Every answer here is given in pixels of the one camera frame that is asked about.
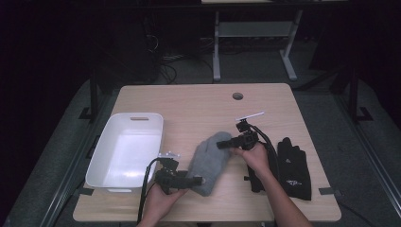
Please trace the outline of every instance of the black electronic device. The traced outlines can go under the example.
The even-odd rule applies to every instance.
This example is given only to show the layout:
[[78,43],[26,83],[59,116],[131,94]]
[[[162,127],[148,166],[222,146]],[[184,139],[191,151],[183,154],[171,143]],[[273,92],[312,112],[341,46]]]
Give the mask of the black electronic device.
[[[227,141],[220,141],[217,142],[218,148],[239,148],[241,147],[242,149],[245,150],[250,150],[253,148],[253,146],[256,143],[261,143],[259,141],[258,134],[262,136],[262,138],[265,140],[266,143],[261,143],[265,146],[266,150],[268,151],[268,158],[269,158],[269,166],[271,173],[274,175],[274,177],[279,180],[279,167],[278,167],[278,161],[277,161],[277,153],[274,149],[274,146],[271,144],[271,141],[269,137],[263,133],[260,129],[258,129],[256,126],[253,126],[247,122],[247,118],[252,117],[252,116],[257,116],[263,113],[257,113],[254,115],[246,116],[239,118],[239,123],[236,124],[236,128],[238,129],[241,134],[239,134],[238,137],[234,137],[230,140]],[[251,190],[252,192],[260,192],[261,190],[265,190],[263,187],[263,184],[260,182],[260,180],[256,177],[253,169],[251,169],[248,166],[248,173],[249,176],[245,177],[245,181],[250,181],[251,182]]]
[[160,157],[159,155],[159,158],[155,158],[150,162],[145,172],[136,224],[139,224],[142,220],[142,212],[147,198],[148,176],[151,166],[157,161],[163,167],[156,172],[155,183],[158,183],[166,194],[169,194],[170,188],[186,189],[202,183],[202,177],[185,178],[187,171],[177,171],[178,162],[173,158]]
[[186,189],[201,185],[202,177],[186,178],[188,171],[177,171],[178,162],[174,159],[164,158],[160,163],[163,167],[156,172],[154,182],[158,183],[167,195],[170,188]]

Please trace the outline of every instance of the black wire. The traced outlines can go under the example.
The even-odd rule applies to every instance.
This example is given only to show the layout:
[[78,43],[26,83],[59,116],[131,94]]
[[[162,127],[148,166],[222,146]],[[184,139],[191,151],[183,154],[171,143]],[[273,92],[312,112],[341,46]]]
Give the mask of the black wire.
[[[160,74],[166,80],[166,83],[171,84],[171,83],[175,82],[175,79],[177,78],[177,70],[174,67],[167,65],[167,64],[161,64],[161,66],[163,66],[163,67],[161,67]],[[167,68],[169,68],[173,71],[172,77],[168,74]]]
[[144,205],[145,205],[145,200],[146,200],[146,195],[147,195],[147,186],[148,186],[148,177],[150,173],[151,166],[153,165],[154,162],[160,161],[161,158],[155,158],[153,159],[150,164],[147,167],[147,171],[145,172],[144,176],[144,181],[142,183],[142,191],[141,191],[141,200],[139,202],[139,209],[138,209],[138,219],[136,221],[136,224],[139,224],[142,220],[142,213],[144,211]]
[[358,213],[357,211],[355,211],[354,209],[352,209],[351,207],[345,205],[342,202],[337,201],[337,203],[342,206],[343,208],[347,209],[348,211],[351,211],[352,213],[354,213],[354,215],[358,216],[359,218],[361,218],[363,221],[365,221],[369,226],[372,227],[376,227],[376,225],[374,225],[371,221],[369,221],[368,219],[366,219],[364,216],[362,216],[360,213]]
[[148,189],[148,192],[147,192],[147,194],[146,194],[145,197],[148,197],[148,194],[149,194],[150,189],[151,189],[155,184],[156,184],[156,183],[153,183],[153,184],[150,186],[150,188]]
[[275,161],[275,165],[276,165],[276,170],[277,170],[277,181],[280,182],[280,168],[278,167],[278,155],[277,152],[273,146],[273,144],[271,143],[271,140],[269,139],[269,137],[262,132],[259,128],[257,128],[256,126],[253,126],[251,124],[248,124],[251,128],[253,128],[257,133],[259,133],[262,138],[266,141],[266,144],[269,146],[269,150],[268,152],[273,152],[273,157],[274,157],[274,161]]

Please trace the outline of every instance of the black cable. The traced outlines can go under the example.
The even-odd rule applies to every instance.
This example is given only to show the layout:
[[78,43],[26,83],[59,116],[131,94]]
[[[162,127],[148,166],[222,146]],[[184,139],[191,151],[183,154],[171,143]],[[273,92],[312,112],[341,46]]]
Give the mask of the black cable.
[[259,128],[257,128],[256,126],[253,126],[251,124],[248,124],[251,128],[253,128],[257,133],[259,133],[262,138],[266,141],[266,144],[268,145],[269,149],[268,152],[273,152],[273,156],[274,156],[274,161],[275,161],[275,165],[276,165],[276,170],[277,170],[277,181],[280,182],[280,168],[278,166],[278,154],[273,146],[273,144],[271,143],[271,140],[269,139],[269,137],[262,132]]
[[351,207],[345,205],[342,202],[337,201],[337,203],[342,206],[343,208],[347,209],[348,211],[351,211],[352,213],[354,213],[354,215],[358,216],[359,218],[361,218],[363,221],[365,221],[369,226],[372,227],[376,227],[376,225],[374,225],[371,221],[369,221],[368,219],[366,219],[364,216],[362,216],[360,213],[358,213],[357,211],[355,211],[354,209],[352,209]]
[[148,177],[150,173],[151,166],[153,165],[154,162],[160,161],[161,158],[155,158],[153,159],[150,164],[147,167],[147,171],[145,172],[144,176],[144,181],[142,183],[142,191],[141,191],[141,200],[139,202],[139,210],[138,210],[138,219],[136,221],[136,224],[139,224],[142,220],[142,213],[144,211],[144,205],[145,205],[145,200],[146,200],[146,194],[147,194],[147,186],[148,186]]

